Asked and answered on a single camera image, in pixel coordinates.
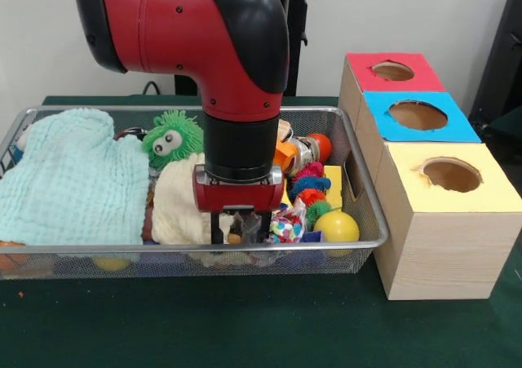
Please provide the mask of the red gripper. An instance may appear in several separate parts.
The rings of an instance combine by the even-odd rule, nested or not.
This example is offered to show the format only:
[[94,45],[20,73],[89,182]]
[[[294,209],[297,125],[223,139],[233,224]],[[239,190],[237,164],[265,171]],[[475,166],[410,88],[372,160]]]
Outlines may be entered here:
[[230,184],[211,178],[205,171],[194,171],[192,184],[198,210],[212,212],[210,215],[212,244],[223,244],[219,217],[221,211],[230,209],[251,208],[262,212],[259,241],[264,242],[268,239],[272,221],[271,211],[280,206],[284,191],[281,171],[271,171],[266,179],[253,184]]

